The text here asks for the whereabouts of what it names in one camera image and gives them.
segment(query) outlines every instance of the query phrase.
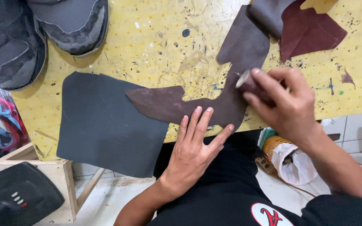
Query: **hand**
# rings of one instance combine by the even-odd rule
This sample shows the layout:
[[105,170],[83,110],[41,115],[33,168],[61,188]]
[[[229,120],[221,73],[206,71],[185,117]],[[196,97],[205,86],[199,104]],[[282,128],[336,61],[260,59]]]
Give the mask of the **hand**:
[[[244,98],[259,113],[261,118],[282,137],[303,150],[311,147],[312,138],[323,133],[315,121],[315,93],[307,85],[304,76],[297,68],[283,68],[264,73],[258,68],[251,71],[252,77],[275,101],[276,107],[269,108],[256,95],[246,92]],[[279,81],[290,88],[287,93]]]
[[234,125],[227,125],[209,145],[205,145],[203,140],[213,108],[209,107],[198,123],[201,113],[202,107],[198,106],[192,113],[188,131],[188,116],[182,119],[168,167],[158,179],[163,191],[168,192],[165,195],[169,196],[169,201],[183,195],[198,181],[234,130]]

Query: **shoe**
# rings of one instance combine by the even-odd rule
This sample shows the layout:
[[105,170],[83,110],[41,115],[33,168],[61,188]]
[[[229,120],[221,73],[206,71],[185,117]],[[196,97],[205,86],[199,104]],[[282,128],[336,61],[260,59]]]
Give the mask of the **shoe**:
[[59,48],[74,56],[97,50],[108,28],[108,0],[27,0]]
[[45,33],[20,0],[0,0],[0,88],[30,85],[47,58]]

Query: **stained table surface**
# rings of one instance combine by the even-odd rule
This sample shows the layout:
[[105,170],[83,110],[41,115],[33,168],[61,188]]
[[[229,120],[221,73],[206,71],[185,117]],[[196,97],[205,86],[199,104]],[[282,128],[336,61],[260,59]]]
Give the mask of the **stained table surface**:
[[[216,55],[241,5],[229,0],[109,1],[110,24],[105,44],[86,58],[73,58],[51,41],[47,69],[29,87],[12,92],[24,124],[43,161],[56,156],[64,78],[73,71],[106,74],[148,88],[182,85],[184,100],[216,98],[229,68]],[[362,113],[362,1],[307,0],[302,8],[328,13],[348,35],[334,50],[300,55],[282,64],[271,39],[263,70],[299,67],[316,93],[317,119]],[[342,83],[347,72],[356,88]],[[251,107],[238,131],[266,127]],[[219,126],[209,127],[207,136]],[[177,139],[170,124],[165,142]]]

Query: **wooden frame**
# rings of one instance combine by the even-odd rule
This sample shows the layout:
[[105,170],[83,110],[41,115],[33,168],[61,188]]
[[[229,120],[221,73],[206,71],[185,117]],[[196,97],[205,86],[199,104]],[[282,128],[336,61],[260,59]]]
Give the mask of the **wooden frame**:
[[76,214],[98,183],[105,169],[99,168],[94,177],[76,199],[72,161],[60,159],[43,162],[38,159],[33,144],[29,143],[8,155],[0,158],[0,171],[21,162],[29,162],[43,172],[61,192],[65,202],[63,205],[40,220],[41,223],[74,223]]

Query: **white plastic bag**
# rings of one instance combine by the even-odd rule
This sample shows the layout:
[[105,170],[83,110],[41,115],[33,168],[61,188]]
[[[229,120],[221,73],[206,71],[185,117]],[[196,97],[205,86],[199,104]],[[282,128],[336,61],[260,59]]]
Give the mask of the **white plastic bag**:
[[279,177],[291,185],[304,185],[318,176],[314,164],[302,150],[296,151],[292,162],[283,165],[283,161],[298,147],[294,144],[279,144],[272,155],[272,163],[278,171]]

